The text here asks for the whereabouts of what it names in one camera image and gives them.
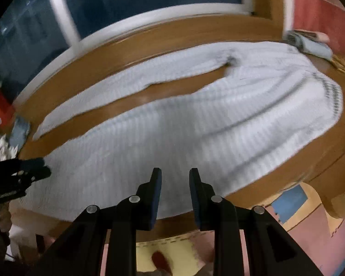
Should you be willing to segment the red slipper foot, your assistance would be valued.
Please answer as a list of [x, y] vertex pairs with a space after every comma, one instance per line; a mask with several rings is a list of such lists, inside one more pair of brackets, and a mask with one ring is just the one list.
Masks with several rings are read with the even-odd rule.
[[152, 256], [151, 260], [156, 267], [156, 270], [159, 271], [162, 275], [172, 275], [172, 270], [169, 265], [169, 262], [165, 258], [162, 252], [155, 251]]

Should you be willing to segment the folded pink beige garment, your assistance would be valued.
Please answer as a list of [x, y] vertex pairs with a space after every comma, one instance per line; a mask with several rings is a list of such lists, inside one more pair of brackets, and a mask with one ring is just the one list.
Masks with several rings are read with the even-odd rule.
[[322, 42], [322, 43], [329, 43], [330, 38], [329, 36], [324, 32], [319, 31], [307, 31], [303, 29], [295, 29], [295, 32], [297, 34], [300, 34], [301, 36], [304, 36], [310, 40], [316, 41], [316, 42]]

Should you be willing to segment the folded light blue garment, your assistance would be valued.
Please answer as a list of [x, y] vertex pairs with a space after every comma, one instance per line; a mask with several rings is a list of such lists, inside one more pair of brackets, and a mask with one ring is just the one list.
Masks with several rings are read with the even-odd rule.
[[334, 54], [327, 44], [309, 39], [296, 31], [288, 31], [284, 39], [287, 44], [296, 47], [299, 51], [325, 60], [331, 60]]

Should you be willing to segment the red box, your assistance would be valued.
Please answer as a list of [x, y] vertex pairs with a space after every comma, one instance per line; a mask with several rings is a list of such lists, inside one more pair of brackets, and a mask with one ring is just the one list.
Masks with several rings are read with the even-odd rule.
[[0, 90], [0, 127], [5, 127], [10, 124], [14, 115], [15, 109], [13, 105], [8, 102]]

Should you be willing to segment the red pink curtain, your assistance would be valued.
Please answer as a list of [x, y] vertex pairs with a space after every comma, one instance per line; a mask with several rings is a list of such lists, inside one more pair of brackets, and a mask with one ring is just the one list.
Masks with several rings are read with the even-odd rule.
[[336, 54], [345, 56], [345, 10], [327, 0], [294, 0], [293, 28], [323, 32]]

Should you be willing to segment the white framed window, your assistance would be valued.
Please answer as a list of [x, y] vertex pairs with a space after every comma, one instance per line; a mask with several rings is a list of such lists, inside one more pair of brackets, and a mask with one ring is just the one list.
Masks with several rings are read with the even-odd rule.
[[250, 14], [254, 0], [0, 0], [0, 85], [14, 100], [94, 47], [200, 14]]

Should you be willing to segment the colourful foam floor mat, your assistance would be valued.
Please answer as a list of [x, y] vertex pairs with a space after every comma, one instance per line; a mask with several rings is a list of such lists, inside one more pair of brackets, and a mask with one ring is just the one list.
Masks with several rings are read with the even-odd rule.
[[[345, 268], [345, 219], [325, 210], [319, 195], [306, 183], [275, 194], [261, 203], [313, 260], [323, 275], [340, 275]], [[160, 251], [173, 275], [194, 275], [213, 261], [214, 232], [195, 230], [136, 245], [137, 269], [152, 272], [153, 253]]]

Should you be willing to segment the grey white striped garment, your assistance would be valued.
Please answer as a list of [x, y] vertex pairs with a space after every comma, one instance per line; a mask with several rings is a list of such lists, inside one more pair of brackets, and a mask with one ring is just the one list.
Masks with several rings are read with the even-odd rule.
[[224, 76], [202, 89], [128, 110], [52, 151], [45, 157], [51, 176], [29, 188], [22, 208], [72, 221], [91, 204], [113, 206], [132, 195], [158, 167], [158, 216], [186, 213], [190, 169], [226, 196], [275, 170], [341, 117], [342, 89], [295, 47], [216, 42], [105, 78], [55, 108], [34, 138], [150, 85], [220, 67]]

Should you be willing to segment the yellow patterned cloth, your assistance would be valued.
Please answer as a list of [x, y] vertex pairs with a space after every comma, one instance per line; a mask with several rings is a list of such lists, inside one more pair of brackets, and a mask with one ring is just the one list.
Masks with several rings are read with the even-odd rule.
[[345, 57], [338, 54], [333, 54], [330, 63], [336, 70], [343, 72], [345, 74]]

